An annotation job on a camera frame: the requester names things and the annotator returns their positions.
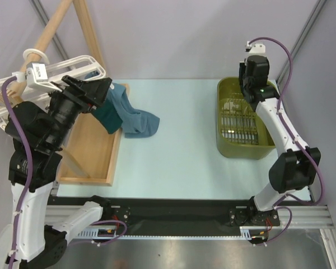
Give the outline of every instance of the light blue table surface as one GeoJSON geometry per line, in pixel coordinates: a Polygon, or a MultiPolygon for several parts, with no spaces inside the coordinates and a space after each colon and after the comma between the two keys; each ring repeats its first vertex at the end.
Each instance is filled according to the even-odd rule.
{"type": "MultiPolygon", "coordinates": [[[[133,107],[160,117],[150,138],[122,136],[112,187],[61,184],[58,196],[249,199],[269,182],[276,150],[261,160],[228,159],[216,145],[219,80],[116,80],[133,107]]],[[[307,188],[296,192],[309,200],[307,188]]]]}

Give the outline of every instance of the gray wall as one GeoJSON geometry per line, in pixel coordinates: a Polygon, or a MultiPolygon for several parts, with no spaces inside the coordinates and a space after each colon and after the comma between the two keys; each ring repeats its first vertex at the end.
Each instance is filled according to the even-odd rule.
{"type": "Polygon", "coordinates": [[[325,202],[336,226],[336,0],[327,2],[294,61],[287,90],[285,103],[293,124],[311,147],[321,151],[325,202]]]}
{"type": "MultiPolygon", "coordinates": [[[[58,2],[42,0],[50,15],[58,2]]],[[[87,4],[108,74],[119,79],[236,76],[248,40],[271,36],[291,49],[316,2],[94,0],[87,4]]],[[[58,34],[70,57],[88,53],[72,7],[58,34]]],[[[267,48],[276,78],[285,55],[273,44],[267,43],[267,48]]]]}
{"type": "MultiPolygon", "coordinates": [[[[24,62],[22,52],[35,45],[42,30],[43,26],[28,1],[0,0],[0,78],[19,70],[24,62]]],[[[47,55],[52,62],[61,61],[52,46],[47,55]]],[[[0,232],[11,222],[8,164],[12,153],[12,139],[0,130],[0,232]]]]}

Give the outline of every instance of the wooden tray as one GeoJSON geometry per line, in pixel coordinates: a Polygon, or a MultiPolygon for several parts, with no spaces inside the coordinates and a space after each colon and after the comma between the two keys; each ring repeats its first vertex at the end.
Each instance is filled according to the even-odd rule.
{"type": "MultiPolygon", "coordinates": [[[[129,86],[123,84],[129,93],[129,86]]],[[[76,159],[89,178],[81,177],[61,162],[57,181],[69,184],[103,184],[112,186],[122,129],[114,134],[92,114],[81,114],[72,128],[67,151],[76,159]]]]}

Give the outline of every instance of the green basket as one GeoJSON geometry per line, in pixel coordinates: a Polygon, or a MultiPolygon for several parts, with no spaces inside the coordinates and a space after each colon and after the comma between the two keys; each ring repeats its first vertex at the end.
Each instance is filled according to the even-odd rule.
{"type": "Polygon", "coordinates": [[[258,160],[275,148],[265,124],[244,100],[237,77],[219,82],[217,101],[217,147],[223,156],[258,160]]]}

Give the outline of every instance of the wooden rod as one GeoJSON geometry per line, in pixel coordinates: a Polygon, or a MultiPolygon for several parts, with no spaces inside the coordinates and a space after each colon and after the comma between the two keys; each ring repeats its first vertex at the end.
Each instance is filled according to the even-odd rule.
{"type": "Polygon", "coordinates": [[[76,14],[80,22],[83,35],[86,39],[86,43],[91,55],[105,70],[107,70],[106,64],[102,57],[99,43],[97,41],[97,35],[91,20],[91,15],[88,11],[86,0],[73,0],[73,5],[74,9],[76,10],[76,14]]]}
{"type": "MultiPolygon", "coordinates": [[[[42,52],[46,51],[53,36],[55,35],[57,31],[57,28],[59,27],[65,14],[67,13],[68,8],[70,7],[71,3],[72,3],[72,0],[62,0],[61,1],[54,15],[50,18],[49,22],[47,23],[40,38],[37,40],[34,46],[35,49],[38,49],[42,52]]],[[[41,60],[41,56],[35,53],[29,54],[24,64],[21,66],[20,71],[25,72],[27,64],[29,64],[30,62],[38,62],[39,60],[41,60]]],[[[21,96],[22,93],[24,92],[25,87],[26,87],[26,82],[13,84],[12,87],[10,88],[10,96],[12,95],[21,96]]]]}
{"type": "Polygon", "coordinates": [[[78,163],[78,161],[72,156],[68,150],[62,146],[62,151],[58,151],[57,153],[62,156],[62,160],[65,162],[68,168],[71,169],[76,175],[90,178],[90,175],[84,170],[84,168],[78,163]]]}

